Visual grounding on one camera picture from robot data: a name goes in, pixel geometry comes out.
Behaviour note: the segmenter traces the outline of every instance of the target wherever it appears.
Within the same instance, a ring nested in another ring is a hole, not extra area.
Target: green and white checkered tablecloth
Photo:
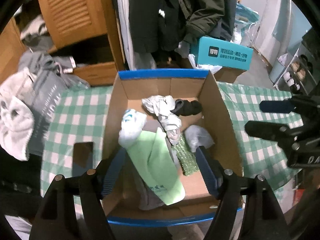
[[[262,173],[273,189],[283,186],[296,171],[286,167],[286,158],[276,143],[249,138],[244,132],[247,120],[302,125],[297,114],[265,114],[259,109],[262,100],[282,100],[288,92],[247,87],[219,82],[219,89],[228,108],[243,160],[244,175],[254,177]],[[47,191],[57,174],[72,176],[72,154],[75,142],[94,142],[93,161],[96,167],[102,156],[102,143],[112,86],[87,90],[66,90],[56,106],[49,127],[41,169],[41,195]],[[76,211],[81,203],[75,197]]]
[[[94,142],[93,166],[102,156],[102,143],[113,87],[66,90],[56,106],[44,147],[41,168],[41,195],[44,196],[57,174],[72,177],[73,145]],[[81,213],[80,198],[75,197],[76,211]]]
[[[245,177],[263,174],[273,190],[285,185],[298,172],[288,168],[286,157],[276,142],[248,137],[244,125],[249,120],[286,123],[290,128],[303,125],[299,114],[263,113],[259,103],[263,100],[290,98],[290,92],[239,84],[218,82],[219,90],[229,111],[243,162]]]

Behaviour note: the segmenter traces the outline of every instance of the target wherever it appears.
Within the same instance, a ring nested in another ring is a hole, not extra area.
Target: light green sock
[[[165,142],[166,133],[142,131],[127,149],[134,166],[148,187],[166,204],[181,201],[185,190]]]

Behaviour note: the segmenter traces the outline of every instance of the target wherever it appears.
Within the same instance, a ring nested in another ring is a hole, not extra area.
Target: blue shoe box
[[[191,53],[200,65],[219,65],[223,67],[248,70],[253,49],[211,37],[201,37],[198,44],[191,45]]]

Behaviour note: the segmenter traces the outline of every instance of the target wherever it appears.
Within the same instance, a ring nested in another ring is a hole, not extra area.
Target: silver bolt
[[[258,175],[258,180],[264,181],[265,179],[266,178],[263,175],[261,175],[261,174]]]
[[[96,173],[96,170],[95,169],[90,169],[90,170],[87,170],[87,174],[88,175],[93,175]]]
[[[287,128],[285,126],[281,126],[279,130],[280,130],[280,132],[285,132],[287,130]]]
[[[233,171],[231,169],[226,169],[226,170],[224,170],[224,173],[226,175],[232,175]]]
[[[58,174],[57,176],[54,177],[56,181],[62,180],[63,176],[61,174]]]
[[[293,150],[297,151],[297,150],[299,150],[299,148],[300,148],[300,144],[299,143],[292,144],[292,149]]]

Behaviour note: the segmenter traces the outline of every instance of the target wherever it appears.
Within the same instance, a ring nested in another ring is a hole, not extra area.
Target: phone screen
[[[72,177],[81,176],[93,168],[93,142],[79,142],[73,146]]]

